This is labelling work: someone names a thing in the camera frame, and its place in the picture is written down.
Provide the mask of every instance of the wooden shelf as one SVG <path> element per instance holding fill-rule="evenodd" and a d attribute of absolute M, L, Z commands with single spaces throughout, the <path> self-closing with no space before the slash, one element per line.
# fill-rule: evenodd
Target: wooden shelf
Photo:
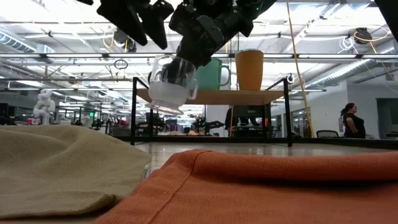
<path fill-rule="evenodd" d="M 199 90 L 195 100 L 186 105 L 266 105 L 284 95 L 283 91 L 265 90 Z M 147 89 L 138 89 L 137 96 L 151 102 Z"/>

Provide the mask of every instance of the beige cloth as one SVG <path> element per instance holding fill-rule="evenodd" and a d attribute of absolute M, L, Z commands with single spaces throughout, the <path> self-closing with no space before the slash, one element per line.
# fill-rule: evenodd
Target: beige cloth
<path fill-rule="evenodd" d="M 0 219 L 82 215 L 116 204 L 150 155 L 78 126 L 0 126 Z"/>

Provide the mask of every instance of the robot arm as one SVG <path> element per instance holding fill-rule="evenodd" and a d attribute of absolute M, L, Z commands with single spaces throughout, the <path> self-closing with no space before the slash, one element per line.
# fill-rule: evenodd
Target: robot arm
<path fill-rule="evenodd" d="M 93 0 L 77 1 L 93 4 Z M 238 32 L 249 36 L 252 21 L 274 2 L 276 0 L 183 0 L 174 11 L 164 0 L 153 5 L 150 0 L 101 0 L 97 13 L 138 44 L 146 45 L 148 35 L 161 49 L 166 49 L 164 20 L 174 12 L 169 27 L 183 36 L 177 56 L 199 67 L 206 65 Z"/>

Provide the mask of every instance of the mug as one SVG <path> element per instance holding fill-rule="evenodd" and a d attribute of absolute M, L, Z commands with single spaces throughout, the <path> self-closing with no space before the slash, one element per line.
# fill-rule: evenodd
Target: mug
<path fill-rule="evenodd" d="M 264 54 L 260 50 L 243 50 L 235 55 L 240 90 L 260 90 Z"/>
<path fill-rule="evenodd" d="M 229 74 L 228 81 L 221 84 L 221 70 L 223 68 L 226 68 Z M 231 70 L 227 65 L 223 65 L 220 59 L 212 58 L 207 65 L 199 67 L 195 75 L 199 82 L 199 90 L 219 90 L 221 86 L 229 84 Z"/>
<path fill-rule="evenodd" d="M 194 100 L 198 93 L 198 80 L 193 78 L 195 66 L 173 55 L 155 57 L 154 67 L 148 76 L 149 97 L 147 107 L 170 114 L 183 114 L 179 110 L 187 99 Z M 189 87 L 194 86 L 193 93 Z"/>

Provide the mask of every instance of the clear glass mug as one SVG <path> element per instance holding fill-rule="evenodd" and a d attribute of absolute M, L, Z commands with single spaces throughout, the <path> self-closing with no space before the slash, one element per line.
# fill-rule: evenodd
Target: clear glass mug
<path fill-rule="evenodd" d="M 195 66 L 173 55 L 155 57 L 154 67 L 148 76 L 149 96 L 146 106 L 171 114 L 183 114 L 178 109 L 187 99 L 194 100 L 198 93 L 198 80 L 194 78 Z"/>

